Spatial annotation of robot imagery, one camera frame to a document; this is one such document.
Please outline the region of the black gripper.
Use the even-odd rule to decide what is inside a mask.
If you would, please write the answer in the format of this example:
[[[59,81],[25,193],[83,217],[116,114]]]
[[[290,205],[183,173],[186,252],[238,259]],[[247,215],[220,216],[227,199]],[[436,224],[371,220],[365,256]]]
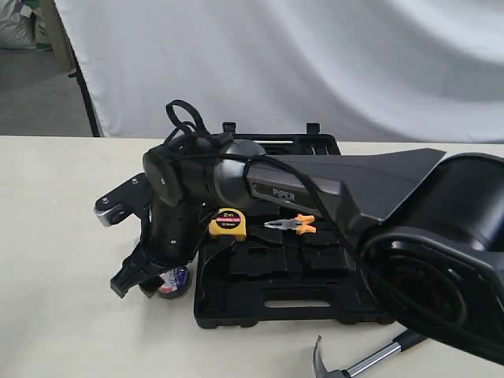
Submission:
[[[187,264],[201,238],[200,202],[183,201],[172,207],[154,195],[150,203],[150,221],[143,228],[139,245],[123,261],[110,279],[110,288],[124,298],[134,286],[152,298],[165,283],[162,273]]]

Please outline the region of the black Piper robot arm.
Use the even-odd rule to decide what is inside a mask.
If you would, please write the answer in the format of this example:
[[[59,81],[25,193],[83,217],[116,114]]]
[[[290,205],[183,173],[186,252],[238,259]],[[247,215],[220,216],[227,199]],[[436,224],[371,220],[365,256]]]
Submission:
[[[143,156],[170,220],[123,261],[119,295],[195,254],[203,206],[253,200],[319,217],[374,300],[430,339],[503,362],[503,159],[419,149],[273,157],[255,141],[187,135]]]

